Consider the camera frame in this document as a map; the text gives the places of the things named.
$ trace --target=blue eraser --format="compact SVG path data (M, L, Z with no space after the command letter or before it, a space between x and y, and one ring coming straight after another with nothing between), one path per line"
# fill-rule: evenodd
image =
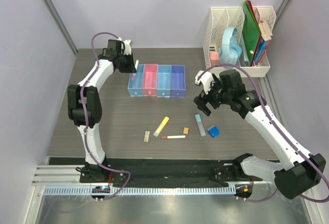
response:
M216 126L211 126L208 128L208 133L211 137L215 138L220 134L220 131L218 130L218 128Z

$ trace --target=plastic bin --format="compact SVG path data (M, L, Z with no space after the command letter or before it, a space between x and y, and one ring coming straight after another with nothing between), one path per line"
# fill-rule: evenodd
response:
M158 75L157 64L145 64L143 78L143 93L146 97L156 97L156 84Z
M271 29L273 29L276 14L273 7L253 7L256 20L266 20ZM209 13L208 25L206 28L204 40L204 56L206 68L211 66L209 52L218 52L222 45L222 37L226 27L234 26L237 28L237 40L240 42L242 36L242 28L244 23L244 13L242 7L212 7ZM270 69L267 55L264 54L259 60L257 66L242 67L252 77L264 77ZM227 70L224 67L215 67L210 70L211 73L218 75L222 71ZM244 73L239 71L242 77L246 77Z
M171 91L171 66L159 65L158 66L158 83L156 88L157 97L170 97Z
M170 97L185 97L185 66L171 66L171 94Z
M135 76L130 73L128 82L128 92L131 97L143 97L143 76L144 76L144 65L138 65Z

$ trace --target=pink box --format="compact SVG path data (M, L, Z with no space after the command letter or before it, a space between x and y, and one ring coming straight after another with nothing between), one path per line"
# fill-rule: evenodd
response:
M210 52L209 53L209 58L210 58L210 66L214 66L219 64L220 61L220 56L218 55L217 52Z
M158 65L145 64L143 87L142 87L145 97L156 97L157 79L158 79Z

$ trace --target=blue headphones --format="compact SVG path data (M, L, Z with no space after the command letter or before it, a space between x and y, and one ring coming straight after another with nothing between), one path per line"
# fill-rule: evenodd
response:
M235 27L227 27L223 34L221 63L236 64L239 60L242 48L236 40L237 29Z

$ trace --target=white desk organizer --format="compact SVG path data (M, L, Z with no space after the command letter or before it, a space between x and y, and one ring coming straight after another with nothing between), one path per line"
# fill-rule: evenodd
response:
M253 7L257 21L266 20L271 30L273 30L276 21L276 13L273 7ZM222 45L223 33L226 27L234 26L237 29L237 41L240 42L242 37L242 28L245 20L242 7L212 7L210 8L208 25L204 40L204 55L206 61L206 68L210 67L209 51L215 49L216 52ZM266 53L259 60L258 66L242 67L252 77L262 78L265 77L270 64ZM211 73L218 75L220 72L227 70L224 67L215 67L210 70ZM239 71L242 77L246 77L244 73Z

